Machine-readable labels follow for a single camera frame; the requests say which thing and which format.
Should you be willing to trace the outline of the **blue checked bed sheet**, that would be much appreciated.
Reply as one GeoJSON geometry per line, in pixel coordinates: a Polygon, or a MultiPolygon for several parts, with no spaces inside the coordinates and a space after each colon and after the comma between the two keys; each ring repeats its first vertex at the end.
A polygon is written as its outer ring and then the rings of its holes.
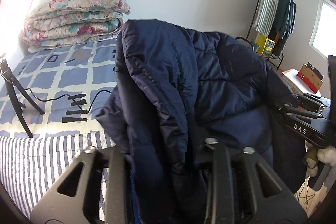
{"type": "Polygon", "coordinates": [[[115,56],[116,39],[27,54],[13,74],[45,112],[15,92],[33,137],[102,131],[95,117],[116,86],[115,56]]]}

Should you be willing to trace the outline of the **window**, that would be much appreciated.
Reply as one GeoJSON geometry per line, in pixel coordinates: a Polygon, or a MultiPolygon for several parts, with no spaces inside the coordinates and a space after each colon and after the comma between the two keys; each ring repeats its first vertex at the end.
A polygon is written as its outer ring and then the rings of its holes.
{"type": "Polygon", "coordinates": [[[335,56],[335,7],[320,0],[309,45],[323,57],[335,56]]]}

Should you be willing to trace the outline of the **striped hanging cloth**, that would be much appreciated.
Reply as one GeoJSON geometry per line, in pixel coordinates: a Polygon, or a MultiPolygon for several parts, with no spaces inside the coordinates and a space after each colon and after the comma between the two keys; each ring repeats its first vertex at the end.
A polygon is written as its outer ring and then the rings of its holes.
{"type": "Polygon", "coordinates": [[[257,12],[252,27],[260,34],[268,36],[274,17],[276,15],[279,0],[259,0],[257,12]]]}

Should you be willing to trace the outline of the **black clothes rack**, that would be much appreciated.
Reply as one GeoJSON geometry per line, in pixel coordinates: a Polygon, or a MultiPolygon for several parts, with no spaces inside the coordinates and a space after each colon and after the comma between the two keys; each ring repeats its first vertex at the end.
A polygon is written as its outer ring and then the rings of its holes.
{"type": "Polygon", "coordinates": [[[236,39],[279,70],[286,42],[294,31],[296,11],[294,0],[257,0],[247,34],[236,39]]]}

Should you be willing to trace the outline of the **navy puffer jacket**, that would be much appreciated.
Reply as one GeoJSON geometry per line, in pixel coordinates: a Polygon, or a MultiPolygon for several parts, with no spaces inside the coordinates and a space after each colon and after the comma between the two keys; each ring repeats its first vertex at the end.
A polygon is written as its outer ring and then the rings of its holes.
{"type": "Polygon", "coordinates": [[[221,32],[128,20],[118,34],[117,85],[96,119],[130,162],[142,223],[201,223],[206,186],[195,153],[207,137],[253,147],[295,193],[303,139],[275,108],[291,88],[247,46],[221,32]]]}

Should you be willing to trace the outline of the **yellow box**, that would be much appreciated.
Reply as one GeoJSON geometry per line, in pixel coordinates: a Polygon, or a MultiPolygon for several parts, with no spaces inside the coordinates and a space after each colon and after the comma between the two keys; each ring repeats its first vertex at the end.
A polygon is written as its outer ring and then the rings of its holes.
{"type": "Polygon", "coordinates": [[[272,54],[274,46],[276,45],[276,43],[273,40],[267,38],[266,36],[260,33],[257,34],[255,43],[258,46],[256,52],[261,56],[267,56],[267,57],[272,54]]]}

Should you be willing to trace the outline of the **stacked boxes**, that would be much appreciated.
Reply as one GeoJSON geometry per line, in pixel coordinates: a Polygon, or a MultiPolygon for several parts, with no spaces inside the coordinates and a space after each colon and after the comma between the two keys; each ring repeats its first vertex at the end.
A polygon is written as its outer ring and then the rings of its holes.
{"type": "Polygon", "coordinates": [[[316,94],[323,84],[323,75],[311,63],[303,64],[297,76],[316,94]]]}

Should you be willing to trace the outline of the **dark hanging clothes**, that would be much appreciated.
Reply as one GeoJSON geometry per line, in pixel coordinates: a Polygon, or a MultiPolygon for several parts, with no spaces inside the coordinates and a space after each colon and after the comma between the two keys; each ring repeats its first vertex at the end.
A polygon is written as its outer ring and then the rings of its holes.
{"type": "Polygon", "coordinates": [[[279,0],[268,38],[275,42],[273,54],[280,56],[288,37],[293,33],[297,5],[294,0],[279,0]]]}

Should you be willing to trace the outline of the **striped bed cover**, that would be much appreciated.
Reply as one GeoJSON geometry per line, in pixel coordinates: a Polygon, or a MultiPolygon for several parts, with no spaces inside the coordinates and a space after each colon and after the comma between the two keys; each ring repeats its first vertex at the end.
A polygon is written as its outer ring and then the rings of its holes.
{"type": "Polygon", "coordinates": [[[46,191],[89,146],[104,149],[115,142],[99,131],[34,139],[1,136],[1,183],[29,217],[46,191]]]}

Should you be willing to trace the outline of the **folded floral quilt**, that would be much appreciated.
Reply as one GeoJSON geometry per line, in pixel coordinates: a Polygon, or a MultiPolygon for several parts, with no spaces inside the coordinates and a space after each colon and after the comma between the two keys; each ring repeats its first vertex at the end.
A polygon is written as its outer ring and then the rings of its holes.
{"type": "Polygon", "coordinates": [[[21,40],[30,50],[51,50],[115,37],[131,12],[126,0],[50,0],[25,19],[21,40]]]}

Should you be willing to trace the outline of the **orange covered table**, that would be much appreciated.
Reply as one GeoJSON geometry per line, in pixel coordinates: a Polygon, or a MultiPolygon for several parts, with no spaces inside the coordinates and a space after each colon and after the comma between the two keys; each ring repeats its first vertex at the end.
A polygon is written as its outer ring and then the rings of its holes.
{"type": "Polygon", "coordinates": [[[297,73],[298,70],[296,69],[289,69],[287,71],[282,72],[282,79],[291,88],[293,93],[295,94],[309,93],[320,97],[321,92],[318,91],[314,94],[313,91],[310,89],[310,87],[308,87],[307,84],[298,77],[297,73]]]}

